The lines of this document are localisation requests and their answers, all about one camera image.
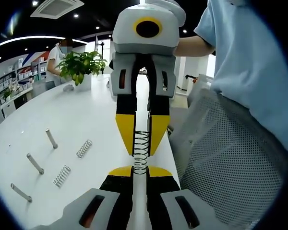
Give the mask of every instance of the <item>compression spring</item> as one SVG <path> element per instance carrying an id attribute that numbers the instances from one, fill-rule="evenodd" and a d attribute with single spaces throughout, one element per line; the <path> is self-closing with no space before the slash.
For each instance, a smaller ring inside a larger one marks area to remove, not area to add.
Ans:
<path id="1" fill-rule="evenodd" d="M 148 158 L 149 132 L 136 131 L 134 138 L 134 166 L 135 174 L 141 175 L 146 173 Z"/>
<path id="2" fill-rule="evenodd" d="M 82 147 L 79 149 L 79 151 L 76 153 L 77 157 L 82 158 L 88 151 L 88 149 L 92 146 L 92 141 L 87 140 Z"/>
<path id="3" fill-rule="evenodd" d="M 67 179 L 67 176 L 69 175 L 70 172 L 71 172 L 70 167 L 65 165 L 60 171 L 60 173 L 57 175 L 57 177 L 54 179 L 53 183 L 57 187 L 61 188 L 61 186 L 63 185 L 64 181 Z"/>

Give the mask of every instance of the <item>white plant pot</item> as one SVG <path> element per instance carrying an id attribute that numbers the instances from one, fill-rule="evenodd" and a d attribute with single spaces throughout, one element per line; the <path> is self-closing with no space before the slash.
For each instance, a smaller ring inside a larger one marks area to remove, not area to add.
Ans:
<path id="1" fill-rule="evenodd" d="M 91 74 L 85 74 L 83 82 L 79 85 L 75 85 L 75 90 L 77 92 L 83 92 L 91 90 L 92 87 L 92 75 Z"/>

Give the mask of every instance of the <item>metal pin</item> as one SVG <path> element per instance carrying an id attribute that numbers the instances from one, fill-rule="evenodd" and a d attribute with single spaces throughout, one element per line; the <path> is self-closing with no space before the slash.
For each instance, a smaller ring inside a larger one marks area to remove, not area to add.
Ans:
<path id="1" fill-rule="evenodd" d="M 32 197 L 26 195 L 23 191 L 21 191 L 19 188 L 16 187 L 13 183 L 11 184 L 12 190 L 17 192 L 19 195 L 21 195 L 24 199 L 26 199 L 28 202 L 32 203 Z"/>
<path id="2" fill-rule="evenodd" d="M 34 158 L 31 156 L 30 153 L 27 154 L 27 158 L 29 159 L 29 161 L 33 164 L 33 166 L 38 170 L 39 174 L 44 174 L 44 169 L 42 169 L 38 163 L 34 160 Z"/>
<path id="3" fill-rule="evenodd" d="M 52 146 L 53 148 L 56 150 L 58 148 L 58 144 L 55 142 L 55 140 L 53 139 L 53 136 L 52 134 L 50 133 L 50 130 L 49 129 L 46 129 L 46 133 L 47 133 L 47 136 L 50 140 L 50 142 L 52 143 Z"/>

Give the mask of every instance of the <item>black slot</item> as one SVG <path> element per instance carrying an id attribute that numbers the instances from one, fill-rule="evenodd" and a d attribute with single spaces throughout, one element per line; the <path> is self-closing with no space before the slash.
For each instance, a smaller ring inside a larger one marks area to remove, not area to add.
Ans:
<path id="1" fill-rule="evenodd" d="M 162 79 L 163 79 L 163 85 L 165 86 L 163 90 L 167 91 L 168 90 L 168 74 L 164 71 L 162 71 Z"/>
<path id="2" fill-rule="evenodd" d="M 175 199 L 179 204 L 184 217 L 186 218 L 189 229 L 194 229 L 199 226 L 200 222 L 186 198 L 184 196 L 177 196 Z"/>
<path id="3" fill-rule="evenodd" d="M 125 77 L 126 77 L 126 70 L 122 69 L 120 71 L 120 85 L 119 85 L 120 89 L 125 89 Z"/>
<path id="4" fill-rule="evenodd" d="M 95 214 L 101 204 L 101 202 L 104 200 L 104 196 L 97 195 L 92 200 L 92 202 L 89 204 L 89 206 L 84 211 L 82 217 L 80 218 L 79 224 L 86 229 L 89 229 L 93 219 L 95 217 Z"/>

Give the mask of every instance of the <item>black ceiling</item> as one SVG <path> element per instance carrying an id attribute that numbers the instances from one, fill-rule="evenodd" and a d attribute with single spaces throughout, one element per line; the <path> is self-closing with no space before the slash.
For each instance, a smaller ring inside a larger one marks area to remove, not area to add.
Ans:
<path id="1" fill-rule="evenodd" d="M 139 3 L 139 0 L 81 0 L 84 6 L 62 16 L 57 20 L 45 18 L 31 18 L 30 15 L 36 9 L 32 6 L 32 0 L 0 1 L 0 42 L 32 35 L 51 35 L 61 37 L 83 38 L 100 32 L 112 31 L 119 13 Z M 187 13 L 187 21 L 180 30 L 180 36 L 195 35 L 193 29 L 198 24 L 201 15 L 206 8 L 207 0 L 197 0 L 196 7 L 193 1 L 177 0 Z M 13 25 L 13 33 L 9 27 L 11 18 L 17 19 Z M 93 38 L 81 39 L 92 41 Z M 27 39 L 0 46 L 0 62 L 25 53 L 45 51 L 51 49 L 58 41 L 56 39 Z"/>

